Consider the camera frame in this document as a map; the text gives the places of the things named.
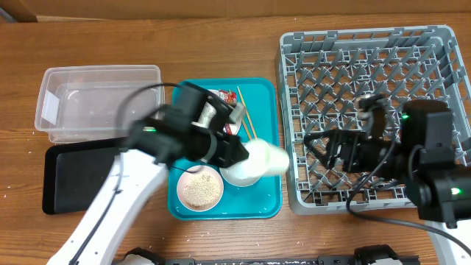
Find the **pink bowl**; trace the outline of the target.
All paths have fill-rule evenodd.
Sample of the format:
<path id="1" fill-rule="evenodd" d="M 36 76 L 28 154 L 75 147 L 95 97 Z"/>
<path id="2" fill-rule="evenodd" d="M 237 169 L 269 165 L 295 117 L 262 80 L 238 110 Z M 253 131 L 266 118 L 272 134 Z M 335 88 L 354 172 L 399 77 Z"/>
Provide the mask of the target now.
<path id="1" fill-rule="evenodd" d="M 177 197 L 190 211 L 209 211 L 219 203 L 223 193 L 221 175 L 209 166 L 192 166 L 177 182 Z"/>

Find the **white cup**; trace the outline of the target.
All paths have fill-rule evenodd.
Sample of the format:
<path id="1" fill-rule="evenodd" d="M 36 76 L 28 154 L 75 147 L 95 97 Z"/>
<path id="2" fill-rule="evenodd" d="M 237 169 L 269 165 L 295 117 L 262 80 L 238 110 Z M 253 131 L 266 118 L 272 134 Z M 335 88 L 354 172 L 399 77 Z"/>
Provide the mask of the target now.
<path id="1" fill-rule="evenodd" d="M 249 157 L 235 166 L 240 166 L 249 176 L 272 176 L 288 170 L 290 160 L 284 149 L 261 139 L 245 143 L 244 148 Z"/>

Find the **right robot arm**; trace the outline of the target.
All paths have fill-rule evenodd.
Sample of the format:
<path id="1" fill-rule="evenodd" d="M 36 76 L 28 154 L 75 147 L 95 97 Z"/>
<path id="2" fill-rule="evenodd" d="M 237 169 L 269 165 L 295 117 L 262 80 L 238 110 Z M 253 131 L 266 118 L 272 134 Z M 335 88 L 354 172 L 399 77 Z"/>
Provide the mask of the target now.
<path id="1" fill-rule="evenodd" d="M 305 147 L 327 168 L 342 160 L 347 173 L 366 172 L 348 196 L 353 197 L 371 177 L 394 180 L 406 187 L 422 224 L 347 211 L 372 222 L 411 227 L 428 232 L 439 263 L 470 263 L 470 168 L 456 163 L 453 112 L 446 103 L 417 99 L 403 105 L 400 132 L 383 139 L 391 116 L 384 95 L 357 100 L 363 131 L 327 130 L 304 136 Z"/>

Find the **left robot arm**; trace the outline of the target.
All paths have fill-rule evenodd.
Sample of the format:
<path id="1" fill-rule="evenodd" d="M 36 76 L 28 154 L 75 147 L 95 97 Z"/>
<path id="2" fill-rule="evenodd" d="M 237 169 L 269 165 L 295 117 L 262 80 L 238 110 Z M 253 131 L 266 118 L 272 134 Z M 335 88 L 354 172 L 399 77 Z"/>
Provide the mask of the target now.
<path id="1" fill-rule="evenodd" d="M 242 103 L 227 103 L 191 82 L 176 87 L 180 93 L 175 103 L 155 107 L 127 128 L 105 182 L 49 264 L 111 264 L 142 207 L 177 160 L 227 168 L 249 157 L 241 139 L 224 132 L 226 124 L 244 117 Z"/>

